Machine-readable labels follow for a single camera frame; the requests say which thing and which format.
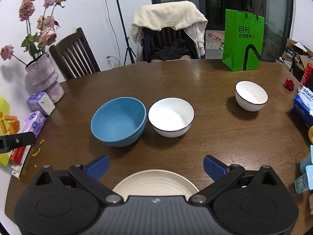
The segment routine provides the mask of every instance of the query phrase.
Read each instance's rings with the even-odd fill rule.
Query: white bowl
[[[194,116],[195,112],[190,103],[179,98],[161,99],[152,105],[148,113],[154,130],[168,138],[186,133]]]
[[[238,104],[248,111],[262,109],[269,99],[262,87],[250,81],[238,82],[235,96]]]

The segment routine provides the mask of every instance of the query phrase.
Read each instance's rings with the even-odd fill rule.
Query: power outlet
[[[108,65],[110,66],[110,69],[113,69],[114,66],[112,64],[111,57],[107,57],[106,60],[107,60]]]

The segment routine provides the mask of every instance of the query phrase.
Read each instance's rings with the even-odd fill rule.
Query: blue gripper pad
[[[206,156],[203,160],[203,168],[214,181],[219,180],[227,174],[227,166],[215,158]]]
[[[88,163],[85,172],[95,180],[99,180],[109,170],[109,157],[103,155]]]

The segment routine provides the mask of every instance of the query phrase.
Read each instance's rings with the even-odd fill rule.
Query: red flower
[[[292,80],[286,79],[284,87],[287,88],[289,91],[293,91],[295,89],[295,84],[293,83]]]

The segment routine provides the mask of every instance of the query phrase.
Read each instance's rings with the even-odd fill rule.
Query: bottle
[[[300,85],[299,85],[299,88],[298,88],[298,91],[299,91],[299,92],[301,91],[301,89],[303,88],[303,86],[305,86],[306,83],[308,82],[312,70],[313,70],[313,57],[311,57],[311,58],[309,59],[309,62],[308,62],[308,64],[307,64],[307,66],[306,66],[306,70],[304,71],[303,77],[302,77],[302,79],[301,79],[301,82],[300,82]]]

